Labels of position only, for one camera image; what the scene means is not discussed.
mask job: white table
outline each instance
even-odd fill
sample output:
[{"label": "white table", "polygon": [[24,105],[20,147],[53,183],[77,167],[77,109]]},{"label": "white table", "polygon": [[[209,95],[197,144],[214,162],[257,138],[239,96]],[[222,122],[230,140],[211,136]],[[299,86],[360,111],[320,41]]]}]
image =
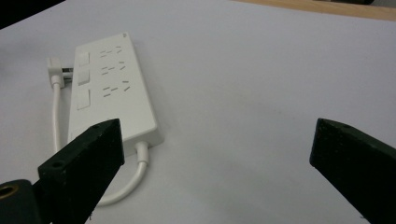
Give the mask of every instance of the white table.
[{"label": "white table", "polygon": [[367,223],[309,155],[318,118],[396,147],[396,22],[233,1],[67,0],[0,30],[0,182],[36,182],[52,154],[46,58],[72,66],[76,46],[121,32],[165,141],[142,185],[89,223]]}]

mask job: electrical outlet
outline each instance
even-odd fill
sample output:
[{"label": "electrical outlet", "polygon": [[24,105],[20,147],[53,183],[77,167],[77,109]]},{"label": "electrical outlet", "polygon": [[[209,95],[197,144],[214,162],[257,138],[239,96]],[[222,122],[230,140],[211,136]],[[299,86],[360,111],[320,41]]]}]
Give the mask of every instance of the electrical outlet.
[{"label": "electrical outlet", "polygon": [[120,119],[126,156],[137,142],[163,141],[127,33],[76,48],[68,141],[108,119]]}]

